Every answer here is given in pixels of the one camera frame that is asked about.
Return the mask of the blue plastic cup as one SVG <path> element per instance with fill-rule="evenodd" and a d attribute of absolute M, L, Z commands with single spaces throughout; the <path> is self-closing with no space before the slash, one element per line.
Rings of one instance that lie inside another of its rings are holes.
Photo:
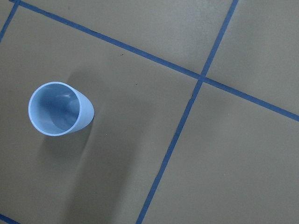
<path fill-rule="evenodd" d="M 49 82 L 32 94 L 28 116 L 42 134 L 62 136 L 87 127 L 94 118 L 94 107 L 84 94 L 68 84 Z"/>

